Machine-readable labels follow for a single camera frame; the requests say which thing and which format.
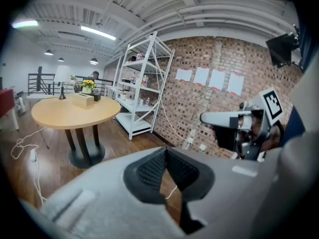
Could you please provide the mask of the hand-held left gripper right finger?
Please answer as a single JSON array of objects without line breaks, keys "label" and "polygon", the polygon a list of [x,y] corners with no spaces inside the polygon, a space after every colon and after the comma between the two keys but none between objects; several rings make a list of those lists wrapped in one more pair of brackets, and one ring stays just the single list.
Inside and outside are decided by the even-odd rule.
[{"label": "hand-held left gripper right finger", "polygon": [[181,225],[252,224],[262,164],[167,147],[166,168],[181,192]]}]

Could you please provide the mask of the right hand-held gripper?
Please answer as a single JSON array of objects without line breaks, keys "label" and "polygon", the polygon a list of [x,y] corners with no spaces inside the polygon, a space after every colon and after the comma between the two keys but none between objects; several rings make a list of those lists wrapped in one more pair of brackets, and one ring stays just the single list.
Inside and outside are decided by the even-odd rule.
[{"label": "right hand-held gripper", "polygon": [[262,161],[267,154],[261,151],[262,144],[282,117],[277,93],[269,88],[241,103],[238,112],[205,112],[200,115],[200,121],[214,126],[220,148],[235,151],[240,159]]}]

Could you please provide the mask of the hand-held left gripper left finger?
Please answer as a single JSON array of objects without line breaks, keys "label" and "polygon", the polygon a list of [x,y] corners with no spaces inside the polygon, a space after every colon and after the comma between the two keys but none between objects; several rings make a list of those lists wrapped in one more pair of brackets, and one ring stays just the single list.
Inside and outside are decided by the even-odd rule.
[{"label": "hand-held left gripper left finger", "polygon": [[151,149],[101,162],[58,189],[40,210],[22,206],[51,239],[181,239],[185,232],[164,205],[139,201],[126,188],[125,168]]}]

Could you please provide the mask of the person's right forearm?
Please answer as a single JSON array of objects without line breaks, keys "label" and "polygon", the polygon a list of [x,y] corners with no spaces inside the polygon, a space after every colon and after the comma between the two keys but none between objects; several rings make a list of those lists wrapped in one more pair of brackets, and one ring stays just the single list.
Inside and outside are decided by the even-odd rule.
[{"label": "person's right forearm", "polygon": [[261,151],[268,151],[277,148],[283,138],[284,132],[285,128],[280,122],[273,125],[269,137],[262,144]]}]

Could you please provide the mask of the white paper sheet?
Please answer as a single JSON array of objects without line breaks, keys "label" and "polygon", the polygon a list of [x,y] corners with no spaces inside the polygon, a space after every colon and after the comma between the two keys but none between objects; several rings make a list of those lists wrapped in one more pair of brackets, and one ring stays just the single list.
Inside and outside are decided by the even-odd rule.
[{"label": "white paper sheet", "polygon": [[222,90],[225,80],[225,72],[222,70],[213,69],[209,81],[209,87],[217,90]]},{"label": "white paper sheet", "polygon": [[209,68],[197,67],[193,82],[200,86],[205,86],[209,75]]},{"label": "white paper sheet", "polygon": [[231,73],[227,87],[227,92],[241,96],[243,84],[244,76],[238,75],[236,73]]},{"label": "white paper sheet", "polygon": [[178,69],[175,79],[181,80],[181,81],[190,81],[191,76],[192,76],[192,70]]}]

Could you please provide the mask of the person's blue white top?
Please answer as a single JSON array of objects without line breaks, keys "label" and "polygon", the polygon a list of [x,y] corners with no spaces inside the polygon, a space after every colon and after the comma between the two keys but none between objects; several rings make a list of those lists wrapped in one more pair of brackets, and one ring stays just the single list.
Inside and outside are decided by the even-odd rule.
[{"label": "person's blue white top", "polygon": [[[319,41],[313,36],[311,30],[301,21],[299,23],[299,27],[299,44],[302,57],[300,67],[302,73],[304,74],[308,69],[315,53],[319,50]],[[302,123],[302,120],[295,107],[293,107],[285,129],[285,133],[280,142],[280,147],[284,146],[285,143],[287,143],[290,139],[300,136],[304,132],[305,127]]]}]

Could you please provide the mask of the large white metal shelf rack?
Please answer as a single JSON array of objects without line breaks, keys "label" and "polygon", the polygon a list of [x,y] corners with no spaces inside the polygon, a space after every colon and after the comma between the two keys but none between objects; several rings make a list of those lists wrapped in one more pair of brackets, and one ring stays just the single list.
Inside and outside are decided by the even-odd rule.
[{"label": "large white metal shelf rack", "polygon": [[[158,38],[157,31],[145,40],[128,45],[115,100],[125,108],[125,112],[117,114],[116,119],[129,134],[129,139],[153,131],[174,53],[175,50]],[[133,73],[136,79],[131,84]],[[144,75],[148,76],[147,87],[141,86]],[[149,106],[146,106],[147,98],[150,98]]]}]

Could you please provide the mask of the black mounted monitor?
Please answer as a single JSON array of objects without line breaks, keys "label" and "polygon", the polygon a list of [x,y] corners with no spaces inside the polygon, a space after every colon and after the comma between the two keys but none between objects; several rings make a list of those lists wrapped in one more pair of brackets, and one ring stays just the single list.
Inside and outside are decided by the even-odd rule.
[{"label": "black mounted monitor", "polygon": [[273,66],[282,68],[291,64],[298,65],[297,62],[292,60],[292,51],[299,48],[299,41],[292,32],[272,38],[266,41],[266,45],[269,49]]}]

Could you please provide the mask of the round wooden table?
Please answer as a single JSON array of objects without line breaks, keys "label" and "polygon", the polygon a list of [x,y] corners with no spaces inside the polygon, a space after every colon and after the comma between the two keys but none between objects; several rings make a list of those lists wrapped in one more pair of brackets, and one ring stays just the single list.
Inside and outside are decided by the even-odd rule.
[{"label": "round wooden table", "polygon": [[72,96],[66,99],[47,98],[35,104],[31,110],[34,121],[46,128],[64,130],[70,150],[70,162],[82,169],[100,163],[105,148],[99,141],[98,125],[111,120],[120,112],[120,104],[102,96],[89,108],[73,105]]}]

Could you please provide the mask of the wooden tissue box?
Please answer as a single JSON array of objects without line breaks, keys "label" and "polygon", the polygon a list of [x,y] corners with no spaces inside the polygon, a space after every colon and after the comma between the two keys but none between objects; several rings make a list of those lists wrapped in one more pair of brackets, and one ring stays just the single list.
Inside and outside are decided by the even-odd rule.
[{"label": "wooden tissue box", "polygon": [[91,95],[77,93],[72,96],[73,105],[84,108],[84,109],[93,106],[94,102],[95,102],[94,97]]}]

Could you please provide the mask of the yellow flowers in pot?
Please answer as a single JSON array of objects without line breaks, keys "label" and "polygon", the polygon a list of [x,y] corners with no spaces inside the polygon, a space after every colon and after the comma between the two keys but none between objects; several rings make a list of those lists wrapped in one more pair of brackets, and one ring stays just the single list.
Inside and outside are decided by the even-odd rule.
[{"label": "yellow flowers in pot", "polygon": [[83,80],[80,84],[80,92],[83,94],[91,94],[97,88],[97,85],[93,80]]}]

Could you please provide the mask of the small white metal shelf rack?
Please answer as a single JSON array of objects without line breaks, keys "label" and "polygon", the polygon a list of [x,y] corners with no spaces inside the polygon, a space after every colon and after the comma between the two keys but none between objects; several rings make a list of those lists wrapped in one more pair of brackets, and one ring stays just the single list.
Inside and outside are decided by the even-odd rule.
[{"label": "small white metal shelf rack", "polygon": [[119,81],[120,70],[123,62],[124,53],[121,51],[114,58],[110,59],[104,68],[103,79],[107,80],[105,96],[115,99],[116,86]]}]

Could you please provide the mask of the white shade table lamp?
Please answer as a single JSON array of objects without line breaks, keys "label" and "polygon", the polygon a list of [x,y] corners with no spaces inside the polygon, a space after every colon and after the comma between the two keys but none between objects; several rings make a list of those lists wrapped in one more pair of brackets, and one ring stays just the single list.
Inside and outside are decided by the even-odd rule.
[{"label": "white shade table lamp", "polygon": [[60,65],[57,67],[53,81],[60,86],[59,100],[66,99],[64,95],[64,85],[71,81],[71,68],[70,66]]}]

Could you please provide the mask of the black metal railing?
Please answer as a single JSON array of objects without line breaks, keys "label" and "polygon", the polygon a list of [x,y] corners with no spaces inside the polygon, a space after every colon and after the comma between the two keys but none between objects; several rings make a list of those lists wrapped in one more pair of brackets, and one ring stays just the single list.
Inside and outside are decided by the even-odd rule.
[{"label": "black metal railing", "polygon": [[[38,68],[37,73],[30,73],[28,75],[28,94],[30,96],[39,94],[44,95],[45,97],[59,95],[60,86],[53,81],[55,73],[43,73],[42,67]],[[73,74],[71,70],[71,81],[68,84],[64,85],[64,93],[69,94],[80,92],[79,84],[83,81],[85,77],[88,76],[80,76]],[[105,92],[107,83],[107,80],[104,80],[99,76],[99,79],[95,81],[97,88],[94,92]]]}]

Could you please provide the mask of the red table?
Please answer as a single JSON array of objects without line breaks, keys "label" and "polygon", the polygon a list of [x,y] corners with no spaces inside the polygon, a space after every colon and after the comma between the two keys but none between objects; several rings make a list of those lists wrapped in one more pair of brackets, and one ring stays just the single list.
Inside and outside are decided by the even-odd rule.
[{"label": "red table", "polygon": [[19,130],[16,114],[13,89],[0,90],[0,120],[7,113],[11,113],[14,128]]}]

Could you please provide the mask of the ceiling strip light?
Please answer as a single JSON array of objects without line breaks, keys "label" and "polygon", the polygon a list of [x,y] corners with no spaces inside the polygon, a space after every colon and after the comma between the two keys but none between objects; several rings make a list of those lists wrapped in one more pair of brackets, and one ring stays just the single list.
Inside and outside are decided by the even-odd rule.
[{"label": "ceiling strip light", "polygon": [[83,31],[90,32],[90,33],[93,33],[93,34],[108,38],[110,40],[116,40],[116,37],[114,37],[112,35],[109,35],[109,34],[106,34],[104,32],[101,32],[101,31],[98,31],[98,30],[95,30],[95,29],[92,29],[92,28],[89,28],[89,27],[85,27],[85,26],[81,26],[80,28]]},{"label": "ceiling strip light", "polygon": [[36,26],[38,26],[38,22],[36,20],[26,20],[26,21],[14,22],[12,24],[13,28],[36,27]]}]

